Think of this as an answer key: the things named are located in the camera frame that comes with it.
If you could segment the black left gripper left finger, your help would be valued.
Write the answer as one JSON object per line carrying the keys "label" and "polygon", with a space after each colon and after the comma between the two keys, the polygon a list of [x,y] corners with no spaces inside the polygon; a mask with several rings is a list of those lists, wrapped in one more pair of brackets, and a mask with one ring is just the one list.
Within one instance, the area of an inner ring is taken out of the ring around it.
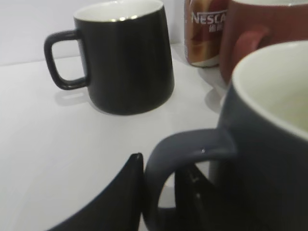
{"label": "black left gripper left finger", "polygon": [[132,154],[120,172],[85,207],[51,231],[137,231],[143,200],[143,155]]}

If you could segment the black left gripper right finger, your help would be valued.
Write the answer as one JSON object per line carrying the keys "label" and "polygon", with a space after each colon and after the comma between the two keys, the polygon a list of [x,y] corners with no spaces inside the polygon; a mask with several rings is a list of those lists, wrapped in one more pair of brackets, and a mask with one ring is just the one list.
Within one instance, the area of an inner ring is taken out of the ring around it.
{"label": "black left gripper right finger", "polygon": [[195,165],[175,172],[176,211],[183,231],[214,231],[216,192]]}

